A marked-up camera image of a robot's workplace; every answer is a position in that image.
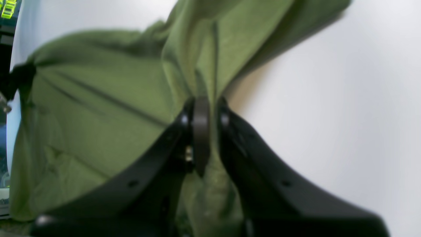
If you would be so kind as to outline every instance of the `green jacket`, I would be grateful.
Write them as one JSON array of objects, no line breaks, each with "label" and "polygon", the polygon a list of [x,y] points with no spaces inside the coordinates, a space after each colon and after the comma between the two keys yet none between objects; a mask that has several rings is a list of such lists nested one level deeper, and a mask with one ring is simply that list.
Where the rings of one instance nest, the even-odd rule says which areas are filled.
[{"label": "green jacket", "polygon": [[[45,44],[21,91],[11,215],[31,221],[103,184],[138,158],[190,96],[227,86],[334,19],[349,0],[179,0],[144,32],[89,31]],[[197,237],[235,236],[238,194],[216,152],[187,175],[177,223]]]}]

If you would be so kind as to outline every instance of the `white wall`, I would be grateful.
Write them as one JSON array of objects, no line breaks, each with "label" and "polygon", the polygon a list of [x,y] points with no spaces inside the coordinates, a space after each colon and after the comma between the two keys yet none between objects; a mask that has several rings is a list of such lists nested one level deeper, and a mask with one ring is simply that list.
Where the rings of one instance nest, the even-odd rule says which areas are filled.
[{"label": "white wall", "polygon": [[[24,1],[12,65],[67,32],[144,29],[175,0],[115,2]],[[254,72],[229,98],[288,164],[382,215],[394,237],[421,236],[418,9],[418,0],[356,0],[340,21]],[[11,119],[8,129],[17,125]]]}]

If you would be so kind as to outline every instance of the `black object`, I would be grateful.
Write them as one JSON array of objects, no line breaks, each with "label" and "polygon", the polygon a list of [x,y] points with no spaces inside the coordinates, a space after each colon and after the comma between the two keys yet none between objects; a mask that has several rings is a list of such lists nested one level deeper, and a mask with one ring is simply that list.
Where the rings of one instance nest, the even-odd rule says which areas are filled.
[{"label": "black object", "polygon": [[[218,102],[222,162],[241,196],[242,237],[387,237],[380,217],[316,187]],[[184,175],[203,174],[209,156],[207,100],[190,99],[155,144],[111,181],[39,216],[35,237],[175,237]]]}]

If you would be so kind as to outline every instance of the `green fabric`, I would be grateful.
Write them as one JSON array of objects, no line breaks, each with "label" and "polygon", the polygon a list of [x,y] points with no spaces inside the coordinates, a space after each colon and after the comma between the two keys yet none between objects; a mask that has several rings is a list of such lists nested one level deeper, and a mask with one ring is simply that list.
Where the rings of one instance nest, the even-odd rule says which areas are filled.
[{"label": "green fabric", "polygon": [[[322,26],[349,0],[180,0],[145,32],[89,31],[39,48],[21,92],[11,215],[31,221],[121,172],[190,96],[215,101],[246,75]],[[205,176],[187,175],[178,224],[194,236],[235,236],[239,196],[217,153],[211,121]]]}]

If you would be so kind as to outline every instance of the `black strap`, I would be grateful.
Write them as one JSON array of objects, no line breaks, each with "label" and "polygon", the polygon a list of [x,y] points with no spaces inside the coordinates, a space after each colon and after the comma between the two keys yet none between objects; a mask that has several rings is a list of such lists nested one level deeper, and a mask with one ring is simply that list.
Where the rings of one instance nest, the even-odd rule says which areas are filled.
[{"label": "black strap", "polygon": [[32,86],[35,73],[36,68],[33,64],[15,66],[11,73],[0,75],[0,92],[7,101],[13,100],[18,89]]}]

